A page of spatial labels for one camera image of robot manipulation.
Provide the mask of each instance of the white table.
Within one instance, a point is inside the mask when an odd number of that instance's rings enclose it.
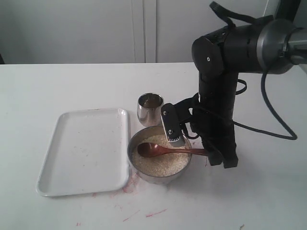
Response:
[[[262,100],[260,75],[240,78],[248,90],[236,98],[234,120],[286,134]],[[62,113],[123,107],[133,135],[142,128],[138,97],[157,92],[172,103],[191,97],[197,70],[192,63],[0,66],[0,229],[306,229],[306,88],[300,67],[268,76],[268,96],[299,139],[237,127],[237,168],[205,167],[204,157],[194,157],[169,186],[139,180],[127,193],[46,198],[35,184]]]

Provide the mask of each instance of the wooden spoon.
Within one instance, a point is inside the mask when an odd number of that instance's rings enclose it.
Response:
[[[139,144],[137,150],[142,157],[157,157],[164,154],[175,153],[175,152],[191,153],[207,157],[209,156],[209,152],[204,149],[168,149],[160,145],[149,142]]]

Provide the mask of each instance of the bowl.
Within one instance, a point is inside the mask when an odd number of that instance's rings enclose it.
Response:
[[[142,171],[140,171],[137,167],[134,166],[133,162],[132,162],[132,153],[133,150],[138,146],[138,144],[140,144],[143,140],[145,140],[146,138],[149,138],[151,136],[154,135],[164,135],[164,129],[162,126],[152,126],[152,127],[148,127],[148,128],[144,128],[142,130],[140,130],[139,132],[137,132],[130,140],[129,145],[128,145],[128,159],[129,159],[129,164],[137,171],[137,174],[145,181],[152,183],[152,184],[167,184],[169,182],[171,182],[172,180],[178,178],[188,167],[188,165],[190,164],[191,158],[192,158],[192,154],[189,154],[189,161],[187,163],[187,165],[180,170],[179,172],[170,175],[170,176],[151,176],[151,175],[147,175],[145,173],[143,173]],[[183,136],[185,142],[187,143],[187,146],[189,149],[191,149],[191,144],[189,142],[189,140]]]

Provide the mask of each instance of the white tray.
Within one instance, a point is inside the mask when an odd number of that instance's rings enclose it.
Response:
[[[128,113],[96,109],[59,117],[36,190],[42,196],[122,188],[129,177]]]

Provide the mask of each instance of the uncooked rice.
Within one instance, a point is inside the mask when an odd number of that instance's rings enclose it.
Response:
[[[170,149],[188,149],[188,145],[174,148],[165,135],[151,136],[141,143],[151,142]],[[132,163],[135,168],[150,176],[171,176],[182,170],[189,162],[190,155],[187,153],[169,153],[158,157],[146,158],[138,154],[137,148],[132,153]]]

